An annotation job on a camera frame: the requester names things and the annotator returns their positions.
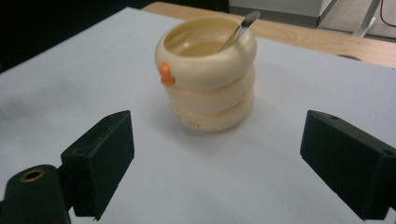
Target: wooden surface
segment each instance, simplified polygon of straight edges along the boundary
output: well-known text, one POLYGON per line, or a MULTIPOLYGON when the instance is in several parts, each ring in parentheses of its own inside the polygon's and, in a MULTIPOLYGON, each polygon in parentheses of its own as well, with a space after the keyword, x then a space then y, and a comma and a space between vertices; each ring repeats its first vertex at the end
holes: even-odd
MULTIPOLYGON (((242 17, 236 15, 162 2, 150 4, 142 8, 142 10, 182 20, 215 14, 229 15, 242 20, 242 17)), ((353 56, 367 63, 396 67, 395 43, 341 35, 272 21, 259 20, 254 22, 251 27, 257 36, 266 39, 330 54, 353 56)))

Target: spoon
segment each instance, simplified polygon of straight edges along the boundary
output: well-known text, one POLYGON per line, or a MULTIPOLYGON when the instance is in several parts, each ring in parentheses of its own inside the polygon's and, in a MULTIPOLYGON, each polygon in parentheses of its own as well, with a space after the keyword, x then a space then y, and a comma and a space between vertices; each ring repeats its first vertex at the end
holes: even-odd
POLYGON ((241 22, 241 24, 238 25, 238 27, 235 29, 235 31, 231 34, 231 36, 227 39, 225 44, 221 47, 219 52, 221 52, 224 49, 227 49, 230 47, 233 43, 235 43, 248 29, 248 27, 258 18, 260 17, 260 11, 253 11, 250 12, 249 14, 246 15, 244 20, 241 22))

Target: orange knob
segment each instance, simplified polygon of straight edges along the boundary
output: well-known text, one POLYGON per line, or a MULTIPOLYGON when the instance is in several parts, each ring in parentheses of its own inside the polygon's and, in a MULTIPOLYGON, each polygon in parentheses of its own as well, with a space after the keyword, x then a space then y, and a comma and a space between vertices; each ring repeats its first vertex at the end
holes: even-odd
POLYGON ((175 84, 175 79, 171 74, 171 67, 168 63, 162 63, 158 68, 161 74, 161 83, 165 86, 173 86, 175 84))

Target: white table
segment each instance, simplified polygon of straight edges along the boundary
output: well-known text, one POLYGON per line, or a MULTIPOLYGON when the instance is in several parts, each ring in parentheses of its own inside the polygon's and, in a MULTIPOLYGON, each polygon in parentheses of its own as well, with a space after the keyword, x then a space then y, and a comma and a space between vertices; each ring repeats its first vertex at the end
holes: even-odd
POLYGON ((227 132, 191 132, 153 61, 180 22, 126 8, 0 76, 0 192, 25 168, 61 165, 99 119, 129 109, 135 159, 99 223, 363 223, 301 159, 305 115, 334 114, 396 147, 396 71, 258 39, 251 114, 227 132))

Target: cup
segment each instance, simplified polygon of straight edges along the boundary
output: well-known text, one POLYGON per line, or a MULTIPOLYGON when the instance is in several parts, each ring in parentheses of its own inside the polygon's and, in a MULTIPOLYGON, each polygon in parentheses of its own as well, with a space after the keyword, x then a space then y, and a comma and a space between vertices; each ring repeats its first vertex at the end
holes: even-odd
POLYGON ((178 119, 193 129, 217 132, 244 119, 253 105, 257 42, 247 30, 219 51, 240 21, 210 16, 168 31, 155 49, 161 83, 178 119))

